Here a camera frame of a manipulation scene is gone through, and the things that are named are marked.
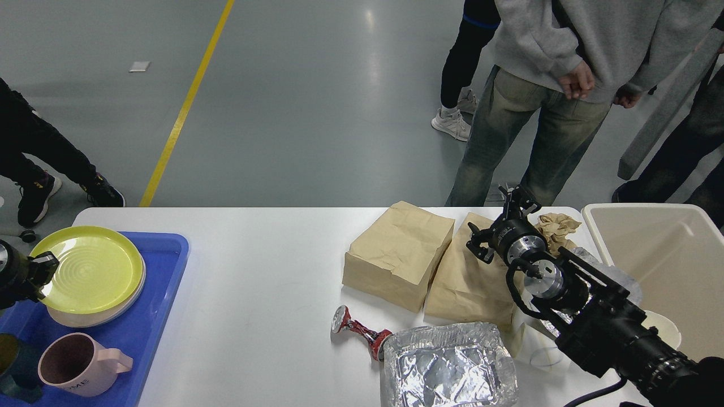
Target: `hand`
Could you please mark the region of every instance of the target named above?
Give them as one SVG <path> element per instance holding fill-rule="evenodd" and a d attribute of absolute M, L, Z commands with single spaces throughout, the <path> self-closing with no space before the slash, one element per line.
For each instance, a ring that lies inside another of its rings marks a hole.
<path fill-rule="evenodd" d="M 634 93 L 622 87 L 618 89 L 618 92 L 616 92 L 616 96 L 613 98 L 613 104 L 630 109 L 636 105 L 642 95 L 643 93 Z"/>
<path fill-rule="evenodd" d="M 581 61 L 567 75 L 559 77 L 558 83 L 563 88 L 566 99 L 585 99 L 596 85 L 593 72 L 591 72 L 591 68 L 585 61 Z"/>

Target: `blue tray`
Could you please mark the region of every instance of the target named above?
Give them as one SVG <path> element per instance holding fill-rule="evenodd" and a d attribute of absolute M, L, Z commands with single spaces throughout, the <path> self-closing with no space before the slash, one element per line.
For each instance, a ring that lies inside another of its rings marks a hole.
<path fill-rule="evenodd" d="M 55 339 L 71 332 L 85 332 L 107 348 L 118 348 L 133 358 L 133 369 L 118 375 L 105 393 L 80 397 L 43 386 L 43 397 L 33 407 L 135 407 L 138 404 L 153 355 L 176 296 L 188 259 L 188 242 L 170 233 L 121 232 L 146 262 L 146 283 L 133 305 L 121 316 L 90 328 L 69 328 L 55 322 L 42 303 L 16 303 L 0 316 L 0 332 L 11 333 L 44 350 Z M 0 394 L 0 406 L 27 407 L 23 401 Z"/>

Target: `white sneaker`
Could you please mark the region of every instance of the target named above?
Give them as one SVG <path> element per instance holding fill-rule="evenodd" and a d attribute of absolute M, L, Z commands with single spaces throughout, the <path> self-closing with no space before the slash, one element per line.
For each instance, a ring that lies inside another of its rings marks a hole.
<path fill-rule="evenodd" d="M 458 109 L 461 112 L 475 114 L 475 111 L 478 109 L 478 98 L 473 91 L 468 90 L 467 94 L 460 94 Z"/>
<path fill-rule="evenodd" d="M 441 117 L 438 109 L 435 118 L 432 120 L 432 127 L 435 130 L 439 130 L 451 135 L 454 139 L 460 141 L 467 141 L 470 138 L 470 125 L 465 123 L 463 115 L 460 114 L 460 110 L 456 110 L 452 116 Z"/>

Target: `leg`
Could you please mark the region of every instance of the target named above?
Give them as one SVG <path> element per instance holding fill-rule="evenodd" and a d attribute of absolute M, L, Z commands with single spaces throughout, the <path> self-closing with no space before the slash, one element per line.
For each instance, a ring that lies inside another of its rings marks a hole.
<path fill-rule="evenodd" d="M 724 158 L 709 173 L 707 179 L 691 194 L 685 204 L 704 209 L 714 224 L 724 226 Z"/>
<path fill-rule="evenodd" d="M 689 115 L 669 135 L 637 180 L 623 184 L 620 202 L 666 202 L 699 161 L 724 143 L 724 70 L 700 93 Z"/>
<path fill-rule="evenodd" d="M 0 123 L 4 126 L 0 133 L 0 142 L 3 143 L 4 150 L 37 156 L 79 184 L 92 182 L 96 176 L 96 168 L 88 161 L 88 158 L 63 137 L 55 127 L 35 116 L 32 109 L 12 94 L 10 88 L 2 80 L 0 80 Z M 16 163 L 22 161 L 17 155 L 14 160 Z M 3 175 L 16 182 L 22 184 L 38 179 L 29 180 L 31 174 L 22 172 L 30 169 L 27 162 L 20 168 L 9 169 L 8 167 L 9 165 L 2 164 Z M 32 176 L 36 176 L 37 171 L 37 168 L 33 168 Z"/>
<path fill-rule="evenodd" d="M 553 204 L 611 107 L 567 100 L 555 91 L 550 95 L 541 109 L 531 160 L 521 181 L 543 206 Z"/>
<path fill-rule="evenodd" d="M 471 138 L 446 206 L 483 206 L 493 172 L 546 89 L 494 67 L 473 118 Z"/>
<path fill-rule="evenodd" d="M 440 101 L 448 109 L 458 104 L 460 90 L 472 83 L 480 52 L 495 34 L 500 16 L 491 0 L 466 0 L 455 44 L 442 68 Z"/>
<path fill-rule="evenodd" d="M 22 153 L 10 146 L 0 149 L 0 175 L 20 185 L 27 185 L 45 176 L 38 167 Z"/>

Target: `yellow floor line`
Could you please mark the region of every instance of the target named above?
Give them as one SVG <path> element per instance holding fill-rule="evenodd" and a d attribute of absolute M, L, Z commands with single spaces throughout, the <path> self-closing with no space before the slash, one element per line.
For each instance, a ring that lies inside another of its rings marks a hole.
<path fill-rule="evenodd" d="M 183 102 L 183 106 L 181 106 L 179 116 L 176 119 L 176 122 L 174 123 L 174 127 L 171 130 L 171 134 L 169 135 L 169 139 L 166 141 L 166 146 L 164 147 L 164 150 L 161 152 L 161 157 L 159 158 L 159 162 L 156 163 L 156 168 L 153 170 L 153 174 L 151 175 L 151 180 L 148 181 L 148 186 L 146 186 L 146 191 L 143 193 L 143 197 L 140 200 L 139 206 L 141 206 L 141 207 L 150 206 L 151 201 L 153 200 L 153 196 L 156 195 L 156 189 L 159 187 L 159 182 L 161 182 L 161 177 L 164 175 L 164 171 L 166 170 L 166 165 L 169 163 L 169 159 L 171 158 L 171 153 L 173 152 L 174 147 L 176 146 L 176 141 L 179 138 L 181 129 L 183 129 L 183 125 L 184 125 L 184 122 L 186 121 L 186 116 L 188 115 L 188 111 L 191 110 L 191 105 L 193 104 L 193 99 L 196 97 L 196 93 L 198 92 L 198 87 L 201 84 L 204 74 L 206 74 L 206 68 L 209 66 L 209 61 L 211 60 L 211 56 L 214 54 L 214 49 L 216 48 L 216 43 L 219 42 L 219 36 L 221 36 L 222 31 L 224 30 L 224 25 L 226 25 L 227 18 L 229 17 L 229 13 L 231 12 L 231 8 L 233 6 L 234 6 L 234 0 L 228 0 L 226 7 L 224 7 L 224 12 L 222 12 L 221 18 L 219 18 L 219 23 L 216 24 L 216 30 L 214 30 L 214 34 L 211 36 L 211 41 L 209 41 L 209 46 L 206 47 L 206 53 L 203 55 L 201 64 L 198 66 L 198 70 L 196 71 L 196 76 L 193 78 L 193 82 L 191 83 L 191 88 L 189 88 L 188 93 L 186 95 L 186 100 Z"/>

